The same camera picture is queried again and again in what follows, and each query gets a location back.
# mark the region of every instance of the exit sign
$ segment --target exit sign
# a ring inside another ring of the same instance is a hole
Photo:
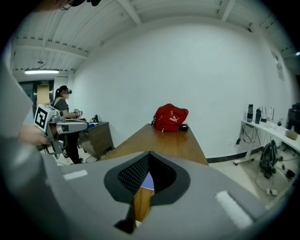
[[[49,81],[41,81],[41,85],[49,85]]]

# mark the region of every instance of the fluorescent light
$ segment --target fluorescent light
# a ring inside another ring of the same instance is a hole
[[[25,70],[25,74],[58,74],[59,70]]]

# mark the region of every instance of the baseboard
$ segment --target baseboard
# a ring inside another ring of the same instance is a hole
[[[254,149],[254,150],[252,150],[251,154],[255,154],[255,153],[260,152],[262,150],[263,150],[263,147]],[[225,156],[225,157],[207,158],[206,160],[207,160],[208,163],[220,163],[220,162],[226,162],[226,161],[230,161],[230,160],[243,158],[243,157],[245,157],[246,154],[247,154],[247,152],[242,152],[242,153],[238,153],[238,154],[234,154],[234,155],[230,155],[230,156]]]

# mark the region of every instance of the gray shirt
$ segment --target gray shirt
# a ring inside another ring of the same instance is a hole
[[[69,105],[67,104],[67,102],[63,98],[60,99],[53,107],[57,110],[60,110],[60,111],[64,111],[64,110],[69,111]]]

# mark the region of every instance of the hand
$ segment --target hand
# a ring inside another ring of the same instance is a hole
[[[43,131],[34,125],[22,125],[18,140],[32,145],[50,144]]]

